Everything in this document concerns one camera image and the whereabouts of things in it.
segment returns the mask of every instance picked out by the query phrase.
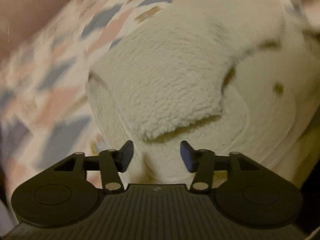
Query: white blanket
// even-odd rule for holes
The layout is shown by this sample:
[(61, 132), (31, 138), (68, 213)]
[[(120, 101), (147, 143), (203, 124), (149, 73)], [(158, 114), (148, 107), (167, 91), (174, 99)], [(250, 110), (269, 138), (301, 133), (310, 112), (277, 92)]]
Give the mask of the white blanket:
[[(303, 124), (295, 125), (295, 117), (300, 114), (299, 106), (316, 91), (320, 62), (305, 48), (301, 30), (287, 22), (281, 36), (282, 47), (252, 51), (239, 63), (245, 51), (280, 37), (284, 26), (281, 6), (276, 0), (224, 0), (221, 8), (219, 1), (182, 0), (177, 7), (172, 5), (168, 14), (164, 11), (148, 21), (146, 27), (127, 36), (92, 67), (87, 92), (106, 140), (115, 148), (128, 139), (135, 144), (135, 157), (124, 175), (125, 181), (189, 183), (192, 175), (186, 171), (179, 154), (182, 140), (218, 155), (241, 151), (263, 164), (277, 152), (277, 147), (289, 146), (292, 138), (303, 132), (300, 128), (308, 125), (315, 108), (309, 109), (310, 119), (305, 118)], [(193, 8), (190, 11), (194, 10), (193, 16), (198, 17), (193, 19), (184, 6)], [(174, 19), (173, 30), (177, 29), (179, 19), (184, 30), (190, 28), (188, 23), (195, 24), (194, 34), (189, 31), (190, 35), (183, 37), (183, 32), (171, 32), (172, 18), (167, 18), (166, 24), (162, 21), (166, 15)], [(208, 25), (223, 26), (224, 32), (221, 28), (220, 31), (214, 28), (215, 32), (197, 29)], [(155, 35), (157, 31), (162, 34), (159, 39), (150, 35), (153, 29)], [(212, 43), (202, 35), (218, 42)], [(201, 36), (206, 46), (199, 43)], [(163, 42), (156, 45), (157, 39)], [(189, 42), (178, 42), (180, 39)], [(190, 53), (181, 54), (180, 50), (171, 53), (175, 46), (170, 44), (182, 45)], [(208, 57), (210, 44), (215, 45), (214, 61)], [(217, 54), (215, 49), (221, 52), (221, 44), (225, 44), (225, 50)], [(206, 57), (202, 61), (203, 51)], [(233, 62), (238, 63), (235, 75), (222, 90)], [(306, 68), (312, 69), (312, 75)]]
[(179, 0), (123, 38), (92, 73), (110, 89), (130, 129), (155, 139), (220, 115), (232, 65), (277, 41), (282, 26), (278, 0)]

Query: ribbed texture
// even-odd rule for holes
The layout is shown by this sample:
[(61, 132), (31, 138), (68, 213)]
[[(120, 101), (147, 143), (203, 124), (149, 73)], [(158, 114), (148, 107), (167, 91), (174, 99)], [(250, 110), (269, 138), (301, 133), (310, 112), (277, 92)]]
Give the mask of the ribbed texture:
[(38, 229), (22, 224), (5, 240), (300, 240), (293, 225), (258, 230), (222, 216), (209, 197), (178, 185), (131, 185), (120, 195), (108, 195), (98, 210), (64, 228)]

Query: black plastic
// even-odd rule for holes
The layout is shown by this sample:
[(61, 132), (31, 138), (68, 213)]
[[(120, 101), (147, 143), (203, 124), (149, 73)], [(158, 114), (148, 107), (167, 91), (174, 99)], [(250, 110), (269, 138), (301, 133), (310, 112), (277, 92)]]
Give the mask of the black plastic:
[[(73, 154), (15, 190), (21, 224), (5, 240), (304, 239), (293, 224), (301, 207), (293, 184), (240, 153), (216, 156), (186, 141), (180, 153), (196, 172), (190, 190), (130, 184), (124, 190), (118, 172), (133, 156), (131, 141), (99, 156)], [(103, 190), (86, 181), (87, 170), (100, 170)], [(216, 170), (228, 171), (228, 180), (211, 189)]]
[(191, 183), (192, 192), (208, 192), (196, 190), (193, 185), (204, 182), (211, 186), (214, 170), (228, 171), (228, 180), (211, 191), (214, 203), (227, 217), (252, 228), (281, 227), (297, 218), (301, 193), (274, 172), (238, 152), (223, 158), (209, 150), (196, 151), (186, 141), (181, 142), (181, 148), (187, 169), (197, 172)]
[(85, 157), (75, 153), (20, 185), (11, 198), (12, 208), (20, 222), (50, 228), (73, 223), (97, 206), (101, 190), (86, 180), (88, 170), (100, 169), (104, 185), (120, 184), (105, 194), (124, 191), (118, 172), (128, 168), (133, 156), (132, 141), (119, 151), (103, 151), (99, 156)]

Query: fleece blanket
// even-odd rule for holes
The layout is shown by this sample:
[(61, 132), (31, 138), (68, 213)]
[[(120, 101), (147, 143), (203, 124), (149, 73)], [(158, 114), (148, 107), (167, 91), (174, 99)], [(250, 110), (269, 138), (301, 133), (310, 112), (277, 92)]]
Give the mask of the fleece blanket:
[(133, 132), (155, 139), (220, 115), (232, 65), (276, 42), (282, 26), (279, 0), (177, 1), (123, 38), (90, 75), (103, 79)]
[[(317, 91), (316, 80), (319, 77), (320, 64), (308, 50), (308, 45), (304, 41), (301, 30), (303, 24), (288, 16), (284, 20), (281, 7), (277, 7), (275, 0), (251, 0), (248, 3), (261, 3), (271, 8), (270, 15), (267, 17), (272, 19), (270, 21), (264, 19), (265, 13), (259, 13), (258, 9), (255, 11), (254, 6), (252, 10), (243, 10), (242, 15), (245, 17), (241, 18), (236, 12), (243, 6), (241, 2), (245, 3), (245, 0), (224, 0), (224, 3), (229, 6), (224, 8), (225, 14), (222, 17), (220, 17), (221, 13), (217, 15), (208, 13), (210, 17), (206, 17), (203, 16), (206, 15), (206, 9), (195, 9), (202, 17), (197, 17), (200, 19), (198, 25), (201, 23), (205, 27), (216, 27), (214, 23), (219, 22), (222, 26), (220, 29), (225, 33), (232, 33), (223, 39), (226, 41), (224, 51), (226, 53), (231, 51), (227, 57), (229, 61), (224, 61), (226, 54), (218, 54), (220, 55), (218, 57), (214, 52), (211, 54), (212, 58), (218, 60), (212, 62), (198, 60), (195, 61), (196, 64), (192, 60), (184, 61), (186, 55), (180, 52), (171, 54), (168, 44), (173, 41), (183, 47), (185, 44), (182, 41), (189, 40), (193, 41), (186, 43), (189, 49), (193, 48), (193, 50), (190, 49), (192, 53), (189, 54), (193, 55), (193, 51), (196, 51), (198, 58), (205, 58), (202, 55), (208, 53), (208, 48), (204, 46), (206, 49), (198, 49), (199, 43), (195, 38), (192, 40), (189, 32), (185, 36), (183, 33), (179, 34), (180, 36), (176, 35), (177, 31), (170, 32), (170, 19), (175, 15), (181, 15), (181, 12), (184, 12), (184, 5), (186, 8), (190, 6), (197, 8), (197, 5), (201, 4), (202, 8), (206, 8), (205, 5), (203, 6), (206, 4), (205, 1), (193, 0), (188, 3), (187, 0), (177, 5), (173, 4), (171, 10), (168, 9), (168, 13), (162, 12), (158, 17), (154, 17), (154, 21), (150, 20), (145, 27), (127, 36), (91, 69), (87, 92), (100, 129), (106, 134), (112, 146), (119, 147), (119, 142), (126, 139), (132, 139), (135, 142), (136, 155), (128, 173), (124, 175), (127, 181), (190, 182), (192, 176), (183, 167), (179, 156), (181, 140), (188, 140), (195, 148), (214, 150), (219, 155), (227, 155), (230, 151), (242, 151), (260, 163), (264, 164), (264, 161), (268, 159), (273, 160), (272, 165), (276, 165), (274, 160), (281, 159), (281, 156), (285, 154), (285, 151), (274, 154), (277, 147), (282, 145), (282, 147), (290, 148), (290, 143), (301, 135), (319, 105), (319, 100), (317, 100), (313, 107), (308, 108), (306, 118), (302, 118), (302, 121), (295, 121), (296, 116), (300, 116), (301, 106), (308, 101), (310, 95)], [(210, 4), (208, 12), (220, 10), (219, 0), (207, 0), (207, 2)], [(185, 15), (188, 14), (184, 13), (180, 18), (182, 19), (180, 25), (184, 26), (188, 23), (192, 25), (194, 21), (186, 21)], [(164, 31), (160, 30), (156, 24), (162, 19), (167, 19), (167, 25), (164, 28), (166, 36), (164, 38), (162, 36), (160, 39), (162, 42), (159, 42), (158, 45), (152, 45), (156, 44), (155, 40), (152, 38), (144, 40), (143, 36), (150, 37), (149, 32), (152, 29), (155, 30), (155, 33), (158, 31), (164, 34)], [(225, 19), (228, 19), (228, 24), (224, 25)], [(172, 26), (175, 30), (178, 24), (174, 22)], [(194, 37), (199, 35), (206, 40), (205, 35), (208, 36), (208, 33), (205, 31), (208, 28), (203, 29), (203, 33), (195, 31)], [(209, 33), (218, 33), (218, 37), (223, 35), (223, 31)], [(260, 48), (260, 51), (263, 51), (260, 55), (257, 45), (277, 40), (281, 40), (277, 49), (273, 51), (269, 44), (264, 50)], [(125, 54), (130, 48), (133, 49), (132, 57)], [(180, 68), (176, 68), (180, 72), (175, 72), (176, 69), (171, 67), (169, 61), (161, 60), (167, 59), (167, 55), (176, 65), (183, 62)], [(135, 61), (136, 58), (139, 59), (140, 65)], [(302, 78), (305, 65), (301, 64), (301, 61), (305, 61), (305, 58), (308, 58), (306, 65), (311, 71)], [(232, 66), (230, 63), (233, 63), (235, 68), (229, 72), (226, 80), (225, 75)], [(185, 76), (189, 74), (195, 76), (194, 79), (190, 79), (191, 81), (197, 80), (198, 82), (188, 81), (187, 83)], [(200, 111), (201, 114), (196, 116), (181, 114), (188, 113), (185, 111), (186, 108), (196, 109), (197, 104), (192, 103), (201, 100), (203, 95), (209, 102), (214, 102), (214, 98), (219, 98), (220, 105), (217, 104), (218, 107), (205, 114)], [(189, 97), (187, 105), (183, 105), (184, 101), (172, 100), (183, 97)], [(211, 103), (207, 105), (208, 109), (212, 106)], [(170, 119), (172, 116), (178, 116), (178, 120)]]

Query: pink wall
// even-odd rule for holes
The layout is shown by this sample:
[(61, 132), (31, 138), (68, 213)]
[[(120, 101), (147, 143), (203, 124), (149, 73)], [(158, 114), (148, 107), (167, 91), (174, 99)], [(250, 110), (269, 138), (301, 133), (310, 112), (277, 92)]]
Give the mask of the pink wall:
[(0, 0), (0, 59), (41, 29), (68, 1)]

